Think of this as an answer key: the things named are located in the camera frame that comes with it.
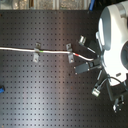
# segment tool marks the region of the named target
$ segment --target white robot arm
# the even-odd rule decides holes
[[[128,1],[106,7],[99,19],[97,43],[81,36],[79,44],[97,54],[92,62],[75,67],[77,74],[95,68],[100,69],[92,94],[99,96],[103,84],[107,81],[107,89],[111,101],[115,100],[114,111],[121,110],[124,96],[128,95],[125,83],[128,73]],[[124,91],[116,95],[111,86],[123,85]]]
[[[107,74],[121,82],[126,80],[128,73],[128,58],[124,58],[124,51],[128,51],[128,1],[106,7],[99,20],[99,40],[103,52],[102,64]],[[110,85],[119,84],[117,80],[109,79]]]

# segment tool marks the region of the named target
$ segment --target perforated metal surface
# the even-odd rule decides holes
[[[86,11],[0,11],[0,46],[73,51],[94,57],[78,45],[80,35],[95,39],[101,12]],[[127,128],[128,98],[115,114],[104,88],[100,97],[91,91],[98,70],[75,75],[74,66],[85,61],[67,55],[0,51],[0,128]]]

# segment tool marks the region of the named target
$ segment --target black cable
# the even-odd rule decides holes
[[[99,88],[101,89],[102,88],[102,85],[108,80],[108,79],[114,79],[114,80],[116,80],[116,81],[118,81],[120,84],[122,83],[120,80],[118,80],[118,79],[116,79],[115,77],[107,77],[107,78],[105,78],[103,81],[102,81],[102,83],[100,84],[100,86],[99,86]]]

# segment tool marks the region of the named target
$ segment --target small object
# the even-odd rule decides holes
[[[86,37],[80,36],[79,44],[82,45],[82,46],[84,46],[85,41],[86,41]]]
[[[75,67],[75,72],[77,74],[83,73],[83,72],[87,72],[89,70],[89,65],[87,63],[84,63],[82,65],[76,66]]]
[[[113,105],[113,110],[114,110],[115,112],[121,111],[121,108],[122,108],[123,104],[124,104],[123,96],[120,96],[119,98],[117,98],[117,99],[115,100],[115,103],[114,103],[114,105]]]
[[[40,49],[40,43],[36,43],[36,48],[34,48],[35,53],[33,56],[33,62],[38,63],[39,61],[39,49]]]
[[[93,10],[94,3],[95,3],[95,0],[91,0],[91,4],[90,4],[90,7],[89,7],[90,11]]]
[[[1,88],[0,88],[0,93],[2,93],[2,92],[4,92],[4,91],[5,91],[4,87],[1,87]]]
[[[97,88],[94,88],[94,89],[92,90],[92,94],[93,94],[94,96],[98,97],[99,94],[100,94],[100,91],[99,91]]]
[[[68,54],[68,59],[69,59],[69,63],[73,63],[74,62],[74,56],[72,53],[72,48],[71,48],[71,44],[67,44],[66,45],[67,51],[69,51],[70,53]]]

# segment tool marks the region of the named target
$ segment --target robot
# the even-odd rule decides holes
[[[81,36],[79,44],[97,54],[91,62],[75,67],[76,74],[95,68],[100,70],[92,94],[99,96],[106,82],[111,101],[115,101],[113,109],[120,111],[124,104],[124,96],[128,94],[126,85],[128,73],[128,1],[107,6],[99,19],[96,42]],[[124,91],[114,95],[112,86],[123,86]]]

